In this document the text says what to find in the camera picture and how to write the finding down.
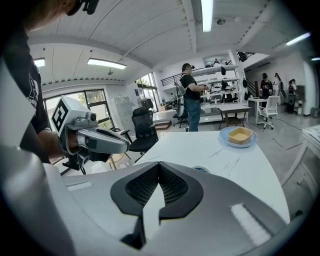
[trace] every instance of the black vent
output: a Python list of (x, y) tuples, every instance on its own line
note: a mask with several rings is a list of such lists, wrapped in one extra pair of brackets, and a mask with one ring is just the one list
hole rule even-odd
[(173, 172), (161, 166), (158, 174), (166, 205), (174, 203), (187, 193), (188, 184)]
[(158, 185), (157, 169), (157, 166), (153, 167), (152, 169), (131, 180), (125, 186), (125, 191), (143, 207), (149, 201)]

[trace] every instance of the wooden table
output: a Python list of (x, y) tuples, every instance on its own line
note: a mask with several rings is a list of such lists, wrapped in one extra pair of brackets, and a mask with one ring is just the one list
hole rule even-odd
[[(287, 224), (290, 222), (277, 175), (257, 144), (248, 148), (228, 146), (221, 141), (219, 131), (167, 132), (136, 165), (154, 161), (204, 167), (211, 174), (235, 182), (271, 207)], [(159, 227), (158, 211), (164, 206), (163, 192), (158, 186), (143, 209), (149, 239)]]

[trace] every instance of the cabinet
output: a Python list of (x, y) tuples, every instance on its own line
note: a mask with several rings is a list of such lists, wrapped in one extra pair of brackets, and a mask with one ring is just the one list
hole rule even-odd
[(134, 131), (135, 126), (132, 122), (133, 109), (129, 97), (116, 97), (111, 100), (115, 111), (114, 119), (117, 128), (121, 130)]

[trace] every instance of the man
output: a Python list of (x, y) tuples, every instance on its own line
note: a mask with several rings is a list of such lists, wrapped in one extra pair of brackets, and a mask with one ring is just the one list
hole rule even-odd
[(200, 121), (200, 92), (209, 90), (208, 85), (197, 85), (196, 80), (191, 76), (194, 66), (185, 63), (182, 66), (180, 82), (186, 88), (184, 95), (184, 107), (188, 112), (189, 132), (197, 132)]
[[(262, 91), (262, 98), (267, 99), (269, 98), (269, 95), (272, 95), (273, 93), (273, 86), (266, 73), (262, 74), (262, 78), (263, 80), (261, 81), (260, 91)], [(265, 108), (266, 105), (266, 102), (262, 102), (263, 108)]]
[[(58, 135), (49, 128), (42, 98), (41, 77), (30, 55), (27, 33), (43, 28), (62, 15), (75, 14), (81, 5), (80, 0), (40, 0), (8, 40), (3, 52), (4, 61), (13, 79), (36, 109), (20, 147), (35, 153), (43, 163), (49, 164), (50, 158), (62, 157), (65, 152), (59, 146)], [(70, 148), (78, 146), (75, 133), (69, 134), (68, 142)]]

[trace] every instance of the robotic arm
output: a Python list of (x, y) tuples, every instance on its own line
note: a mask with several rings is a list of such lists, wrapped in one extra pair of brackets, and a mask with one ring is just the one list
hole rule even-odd
[[(119, 134), (98, 127), (97, 115), (80, 104), (76, 99), (61, 96), (52, 115), (62, 150), (69, 161), (63, 165), (79, 170), (88, 160), (106, 162), (111, 154), (124, 153), (129, 142)], [(79, 146), (71, 150), (68, 133), (76, 132)]]

